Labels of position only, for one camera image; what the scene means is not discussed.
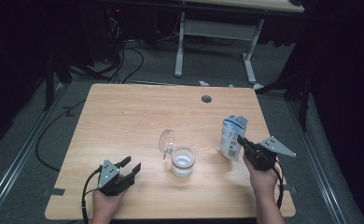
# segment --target wrist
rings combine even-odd
[[[109,224],[109,222],[111,220],[112,220],[112,217],[108,217],[107,215],[94,213],[92,215],[91,224]]]
[[[274,190],[273,189],[254,189],[254,194],[256,198],[263,199],[274,199]]]
[[[255,199],[261,203],[275,203],[274,192],[257,192],[255,191]]]

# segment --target glass cup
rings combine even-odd
[[[173,174],[180,178],[186,178],[193,172],[193,165],[196,161],[193,151],[188,147],[179,147],[172,153]]]

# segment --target human hand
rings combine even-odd
[[[95,190],[92,193],[93,213],[91,224],[109,224],[112,217],[118,211],[126,192],[127,189],[117,196],[106,196],[100,190]]]
[[[250,180],[252,188],[254,189],[257,197],[273,197],[274,189],[277,183],[278,177],[273,169],[268,171],[259,171],[253,167],[251,162],[243,156],[246,168],[250,173]]]

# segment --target black cable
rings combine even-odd
[[[168,36],[166,36],[165,38],[156,40],[156,42],[158,44],[164,45],[164,44],[162,44],[162,41],[167,41],[167,40],[170,40],[170,39],[174,39],[176,37],[179,37],[179,34],[178,35],[174,35],[174,36],[173,36],[173,34],[175,33],[176,28],[178,27],[180,17],[181,17],[181,12],[178,13],[178,16],[176,18],[176,22],[175,22],[175,26],[174,26],[173,31]]]
[[[87,191],[87,192],[85,193],[85,196],[86,196],[86,195],[88,195],[89,193],[91,193],[91,192],[95,191],[95,190],[97,190],[97,189],[91,189],[91,190]]]
[[[166,46],[166,47],[171,47],[171,46],[175,46],[179,43],[178,40],[175,40],[177,37],[179,37],[179,35],[176,35],[176,36],[173,36],[173,37],[170,37],[168,39],[164,39],[162,41],[158,41],[157,43],[160,44],[160,45],[163,45],[163,46]],[[172,42],[172,44],[164,44],[162,42]]]
[[[90,180],[92,179],[92,177],[93,176],[95,176],[96,174],[99,174],[99,173],[101,173],[101,170],[103,169],[103,166],[102,165],[100,165],[100,167],[98,167],[98,169],[97,170],[95,170],[94,172],[92,172],[92,174],[89,176],[89,178],[86,180],[86,183],[85,183],[85,185],[84,185],[84,188],[83,188],[83,193],[82,193],[82,202],[81,202],[81,205],[82,205],[82,216],[83,216],[83,221],[84,221],[84,223],[85,224],[89,224],[89,218],[88,218],[88,216],[87,216],[87,209],[86,209],[86,200],[85,200],[85,197],[86,197],[86,195],[89,193],[89,192],[91,192],[91,191],[93,191],[93,190],[91,190],[91,191],[89,191],[89,192],[87,192],[86,193],[86,189],[87,189],[87,186],[89,185],[89,182],[90,182]]]
[[[130,49],[130,50],[132,50],[132,51],[135,51],[136,53],[138,53],[140,56],[141,56],[141,59],[142,59],[142,61],[141,61],[141,63],[139,64],[139,66],[133,71],[133,72],[131,72],[128,76],[126,76],[126,78],[124,78],[124,80],[123,80],[123,82],[121,83],[121,84],[125,84],[126,83],[126,80],[127,80],[127,78],[129,78],[130,76],[132,76],[136,71],[138,71],[141,67],[142,67],[142,64],[144,64],[144,55],[142,55],[142,53],[141,52],[139,52],[138,50],[136,50],[136,49]]]
[[[108,67],[106,67],[106,68],[98,71],[97,73],[102,74],[102,73],[110,72],[113,69],[115,69],[115,68],[118,67],[118,63],[119,63],[119,57],[117,56],[116,59],[115,59],[115,61],[111,65],[109,65]],[[88,74],[87,72],[81,72],[81,71],[78,71],[78,70],[76,70],[76,69],[74,69],[72,67],[68,67],[68,70],[69,70],[69,72],[71,72],[73,74],[76,74],[76,75],[79,75],[79,76],[90,76],[90,74]]]
[[[73,65],[77,67],[78,69],[82,70],[83,72],[87,73],[88,75],[98,78],[98,79],[109,79],[109,77],[104,76],[102,73],[97,72],[86,66],[85,64],[79,63],[78,61],[75,61],[74,59],[70,58],[67,55],[58,54],[61,59],[63,59],[68,65]]]
[[[42,140],[42,137],[43,135],[45,134],[45,132],[49,129],[49,127],[55,122],[57,121],[59,118],[61,118],[63,115],[65,115],[66,113],[68,113],[71,109],[74,109],[75,107],[77,107],[78,105],[81,105],[83,102],[85,102],[86,100],[82,100],[80,101],[78,104],[72,106],[71,108],[69,108],[68,110],[66,110],[65,112],[63,112],[61,115],[59,115],[56,119],[54,119],[51,123],[49,123],[46,128],[43,130],[43,132],[39,135],[37,141],[36,141],[36,146],[35,146],[35,154],[36,154],[36,157],[37,159],[45,166],[47,166],[48,168],[50,168],[51,170],[54,170],[56,172],[60,172],[60,169],[59,168],[56,168],[54,166],[51,166],[47,163],[45,163],[41,158],[40,158],[40,155],[39,155],[39,144],[40,144],[40,141]]]
[[[196,44],[196,43],[199,43],[200,42],[200,40],[202,40],[203,41],[203,43],[202,43],[202,45],[201,46],[199,46],[198,48],[189,48],[188,46],[187,46],[187,44],[188,43],[186,43],[186,42],[188,42],[188,41],[184,41],[184,48],[185,49],[191,49],[191,50],[197,50],[197,49],[202,49],[202,48],[204,48],[206,45],[207,45],[207,43],[208,43],[208,38],[207,37],[190,37],[189,39],[187,39],[187,40],[190,40],[191,41],[191,43],[190,44]]]
[[[279,188],[280,194],[278,195],[277,206],[278,206],[278,208],[281,208],[282,200],[284,198],[284,171],[282,169],[280,162],[279,161],[277,161],[277,162],[280,165],[282,177],[281,177],[280,173],[277,171],[277,169],[275,169],[275,167],[273,167],[273,170],[275,171],[275,173],[278,176],[278,179],[280,180],[280,188]]]
[[[122,47],[122,51],[121,51],[121,62],[119,64],[119,66],[118,66],[118,69],[116,69],[115,73],[110,77],[110,79],[106,83],[111,82],[113,78],[114,78],[113,83],[115,83],[116,78],[118,79],[118,83],[120,83],[120,80],[119,80],[119,70],[120,70],[120,68],[124,64],[124,50],[125,50],[125,46],[126,46],[126,42],[124,42],[124,45]]]

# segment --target cable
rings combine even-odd
[[[166,47],[175,46],[175,45],[177,45],[179,43],[178,40],[175,40],[172,44],[164,44],[162,42],[174,40],[176,37],[179,37],[179,35],[173,36],[173,37],[168,38],[168,39],[164,39],[162,41],[158,41],[157,43],[160,44],[160,45],[166,46]]]
[[[73,60],[72,58],[70,58],[69,56],[67,55],[64,55],[64,54],[61,54],[59,53],[58,54],[61,59],[63,59],[67,64],[69,65],[73,65],[75,67],[77,67],[78,69],[82,70],[83,72],[87,73],[88,75],[90,76],[93,76],[93,77],[96,77],[98,79],[109,79],[109,77],[106,77],[104,76],[102,73],[100,72],[97,72],[97,71],[94,71],[92,70],[91,68],[89,68],[88,66],[86,66],[85,64],[82,64],[82,63],[79,63],[75,60]]]
[[[177,36],[179,36],[179,35],[175,35],[175,36],[172,36],[173,34],[174,34],[174,32],[175,32],[175,30],[176,30],[176,27],[178,26],[178,22],[179,22],[179,19],[180,19],[180,16],[181,16],[181,13],[179,12],[178,13],[178,17],[176,18],[176,22],[175,22],[175,26],[174,26],[174,30],[167,36],[167,37],[165,37],[165,38],[163,38],[163,39],[158,39],[157,40],[157,42],[161,42],[161,41],[163,41],[163,40],[168,40],[168,39],[173,39],[173,38],[175,38],[175,37],[177,37]]]
[[[133,71],[133,72],[131,72],[128,76],[126,76],[126,78],[124,78],[123,79],[123,82],[121,83],[121,84],[125,84],[126,83],[126,80],[127,80],[127,78],[129,78],[130,76],[132,76],[136,71],[138,71],[141,67],[142,67],[142,64],[144,64],[144,55],[142,55],[142,53],[141,52],[139,52],[138,50],[136,50],[136,49],[130,49],[130,50],[132,50],[132,51],[135,51],[136,53],[138,53],[140,56],[141,56],[141,59],[142,59],[142,61],[141,61],[141,63],[139,64],[139,66]]]
[[[124,50],[125,50],[125,46],[126,46],[126,42],[124,42],[124,45],[123,45],[123,47],[122,47],[122,51],[121,51],[121,62],[120,62],[120,64],[119,64],[118,68],[116,69],[115,73],[114,73],[114,74],[110,77],[110,79],[109,79],[106,83],[111,82],[113,78],[115,78],[115,79],[113,80],[113,83],[115,83],[116,78],[118,79],[118,83],[120,83],[120,80],[119,80],[119,70],[120,70],[120,68],[121,68],[121,67],[123,66],[123,64],[124,64]]]
[[[92,192],[94,191],[95,189],[89,191],[89,192],[86,192],[87,190],[87,186],[89,185],[89,182],[90,180],[92,179],[93,176],[95,176],[96,174],[99,174],[101,173],[101,170],[103,169],[103,166],[100,165],[100,167],[98,167],[97,170],[95,170],[94,172],[92,172],[92,174],[89,176],[89,178],[86,180],[86,183],[84,185],[84,188],[83,188],[83,192],[82,192],[82,201],[81,201],[81,205],[82,205],[82,216],[83,216],[83,221],[85,224],[89,224],[89,218],[87,216],[87,209],[86,209],[86,200],[85,200],[85,197],[86,195],[89,193],[89,192]]]
[[[187,44],[188,43],[186,43],[186,42],[188,42],[188,41],[184,41],[184,48],[185,49],[191,49],[191,50],[197,50],[197,49],[202,49],[202,48],[204,48],[206,45],[207,45],[207,43],[208,43],[208,38],[207,37],[205,37],[205,36],[191,36],[190,38],[186,38],[186,40],[190,40],[191,41],[191,44],[197,44],[198,42],[200,42],[201,40],[203,41],[203,43],[202,43],[202,45],[201,46],[199,46],[198,48],[189,48],[188,46],[187,46]]]
[[[40,141],[42,140],[42,137],[43,135],[45,134],[45,132],[49,129],[49,127],[55,122],[57,121],[60,117],[62,117],[63,115],[67,114],[70,110],[74,109],[75,107],[77,107],[78,105],[82,104],[83,102],[85,102],[86,100],[83,100],[83,101],[80,101],[78,104],[68,108],[68,110],[66,110],[65,112],[63,112],[61,115],[59,115],[56,119],[54,119],[51,123],[49,123],[46,128],[43,130],[43,132],[39,135],[39,138],[37,139],[37,142],[36,142],[36,146],[35,146],[35,154],[36,154],[36,157],[37,159],[45,166],[47,166],[48,168],[50,168],[51,170],[53,171],[56,171],[56,172],[60,172],[60,169],[59,168],[56,168],[54,166],[51,166],[47,163],[45,163],[41,158],[40,158],[40,155],[39,155],[39,144],[40,144]]]
[[[111,46],[111,58],[114,58],[114,62],[109,65],[108,67],[100,70],[100,71],[95,71],[92,68],[82,65],[82,64],[77,64],[76,62],[73,62],[71,59],[66,58],[71,64],[74,64],[76,67],[78,67],[80,70],[82,70],[83,72],[80,72],[76,69],[73,69],[72,67],[68,67],[69,71],[71,73],[74,73],[76,75],[80,75],[80,76],[93,76],[96,78],[100,78],[100,79],[110,79],[109,77],[104,76],[104,73],[110,72],[113,69],[118,67],[118,64],[120,62],[120,58],[119,58],[119,54],[116,53],[115,57],[113,56],[115,53],[115,50],[118,49],[118,39],[120,35],[120,27],[118,22],[113,19],[113,18],[108,18],[110,21],[114,22],[113,23],[113,27],[110,28],[110,32],[107,32],[107,34],[109,35],[110,38],[110,46]],[[113,33],[114,33],[114,29],[117,27],[117,33],[116,33],[116,37],[113,37]]]
[[[278,208],[281,208],[282,199],[284,198],[284,171],[282,169],[280,162],[277,161],[277,163],[278,163],[278,165],[280,165],[282,177],[280,176],[280,173],[277,171],[277,169],[275,169],[275,167],[273,167],[273,170],[277,174],[278,179],[280,181],[280,188],[279,188],[280,194],[278,195],[277,206],[278,206]]]
[[[233,87],[232,83],[230,81],[228,81],[226,78],[220,77],[220,79],[222,79],[223,81],[229,83],[229,87]]]

